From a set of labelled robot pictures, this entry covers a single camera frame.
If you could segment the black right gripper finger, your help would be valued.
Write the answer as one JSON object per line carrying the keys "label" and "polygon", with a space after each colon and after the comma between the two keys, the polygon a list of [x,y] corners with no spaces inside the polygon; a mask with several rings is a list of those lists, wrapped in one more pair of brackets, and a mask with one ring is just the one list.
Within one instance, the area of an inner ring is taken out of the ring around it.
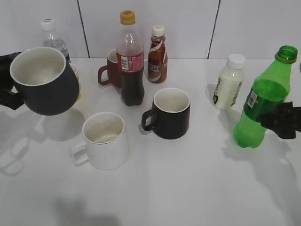
{"label": "black right gripper finger", "polygon": [[261,115],[261,125],[281,139],[295,139],[296,132],[301,131],[301,107],[293,107],[293,102],[280,103]]}

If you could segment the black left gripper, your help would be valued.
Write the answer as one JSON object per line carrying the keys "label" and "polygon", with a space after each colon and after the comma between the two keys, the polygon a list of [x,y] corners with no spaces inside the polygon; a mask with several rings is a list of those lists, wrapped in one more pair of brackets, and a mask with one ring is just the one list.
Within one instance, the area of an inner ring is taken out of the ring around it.
{"label": "black left gripper", "polygon": [[14,86],[10,75],[10,65],[21,52],[0,56],[0,104],[16,110],[24,104],[22,95],[12,92]]}

